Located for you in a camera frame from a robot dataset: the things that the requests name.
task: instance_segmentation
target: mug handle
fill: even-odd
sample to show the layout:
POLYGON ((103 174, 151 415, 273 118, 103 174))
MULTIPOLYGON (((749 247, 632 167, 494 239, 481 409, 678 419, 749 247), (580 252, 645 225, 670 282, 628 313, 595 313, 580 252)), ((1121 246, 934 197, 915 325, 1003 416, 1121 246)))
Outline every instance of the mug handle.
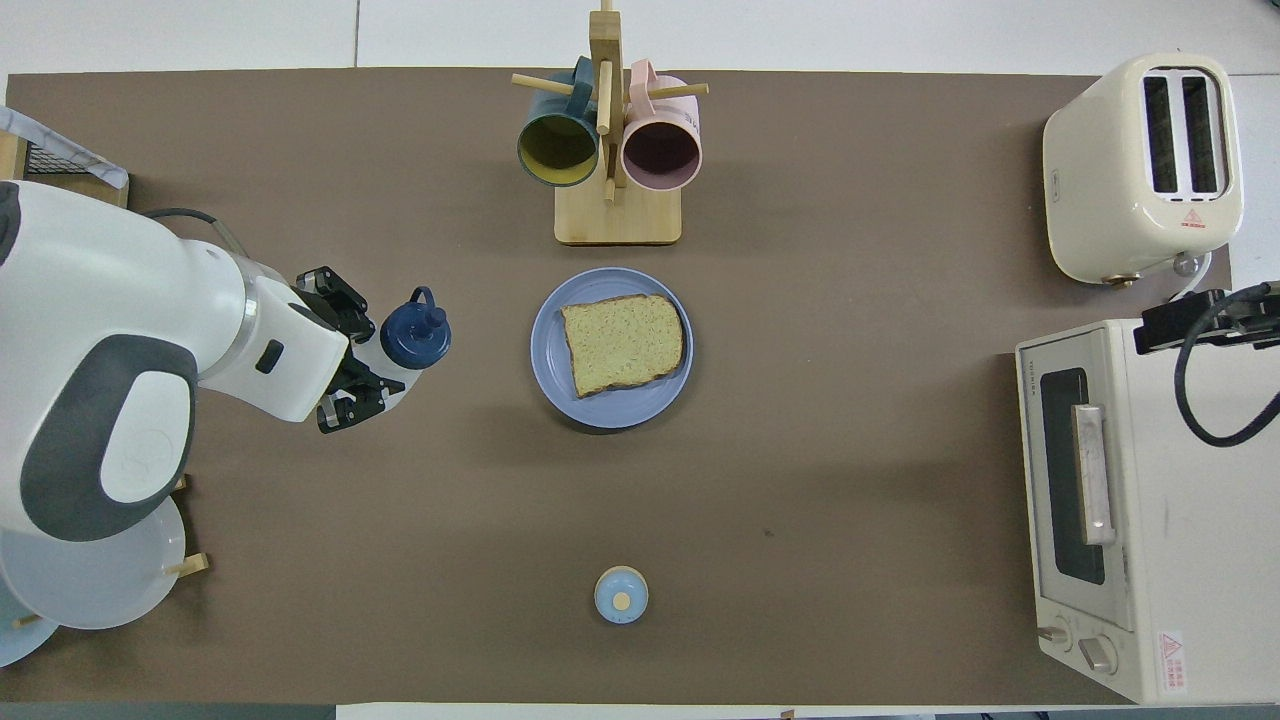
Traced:
POLYGON ((564 114, 575 118, 586 117, 586 105, 595 92, 595 70, 591 59, 579 55, 577 64, 573 65, 573 92, 564 105, 564 114))
POLYGON ((564 105, 564 114, 575 118, 586 117, 586 104, 590 102, 594 90, 595 86, 589 82, 575 82, 573 92, 570 94, 568 104, 564 105))
POLYGON ((648 58, 631 63, 631 106, 636 117, 650 118, 654 115, 653 99, 649 97, 649 83, 658 83, 658 73, 653 69, 653 63, 648 58))
POLYGON ((408 301, 422 302, 426 305, 428 310, 435 307, 435 296, 431 295, 431 288, 426 287, 425 284, 417 286, 417 290, 413 291, 413 295, 408 296, 408 301))

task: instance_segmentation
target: toaster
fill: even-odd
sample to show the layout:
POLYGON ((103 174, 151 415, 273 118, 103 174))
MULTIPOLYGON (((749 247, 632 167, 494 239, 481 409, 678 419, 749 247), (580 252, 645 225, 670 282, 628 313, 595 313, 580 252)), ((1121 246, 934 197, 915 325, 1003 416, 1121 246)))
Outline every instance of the toaster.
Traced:
POLYGON ((1231 87, 1210 58, 1129 60, 1050 117, 1043 152, 1050 250, 1076 281, 1126 286, 1240 225, 1231 87))

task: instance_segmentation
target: oven window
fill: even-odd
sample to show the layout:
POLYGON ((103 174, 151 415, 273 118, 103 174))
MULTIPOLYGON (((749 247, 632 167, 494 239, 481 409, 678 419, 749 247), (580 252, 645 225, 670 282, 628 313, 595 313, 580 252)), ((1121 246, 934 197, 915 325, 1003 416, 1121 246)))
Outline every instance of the oven window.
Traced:
POLYGON ((1089 382, 1083 369, 1071 368, 1041 377, 1053 559, 1064 575, 1101 585, 1106 580, 1102 548, 1084 544, 1084 529, 1080 527, 1080 489, 1075 478, 1075 442, 1071 430, 1071 406, 1088 401, 1089 382))

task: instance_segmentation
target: oven handle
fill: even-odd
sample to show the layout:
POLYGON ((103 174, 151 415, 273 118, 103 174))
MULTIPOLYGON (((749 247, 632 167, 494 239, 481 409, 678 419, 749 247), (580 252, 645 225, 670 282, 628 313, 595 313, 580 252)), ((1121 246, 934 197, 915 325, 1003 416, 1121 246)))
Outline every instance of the oven handle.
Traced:
POLYGON ((1111 544, 1116 541, 1116 530, 1111 527, 1101 405, 1071 406, 1071 438, 1075 445, 1075 482, 1080 492, 1084 544, 1111 544))

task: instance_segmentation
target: stacked plates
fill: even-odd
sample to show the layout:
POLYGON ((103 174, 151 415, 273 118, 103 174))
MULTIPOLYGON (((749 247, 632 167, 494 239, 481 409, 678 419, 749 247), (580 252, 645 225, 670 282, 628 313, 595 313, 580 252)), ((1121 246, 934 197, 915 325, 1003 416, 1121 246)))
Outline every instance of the stacked plates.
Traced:
POLYGON ((170 498, 100 541, 0 530, 0 665, 35 651, 58 625, 100 630, 146 615, 169 594, 186 550, 182 516, 170 498), (15 620, 27 623, 15 628, 15 620))

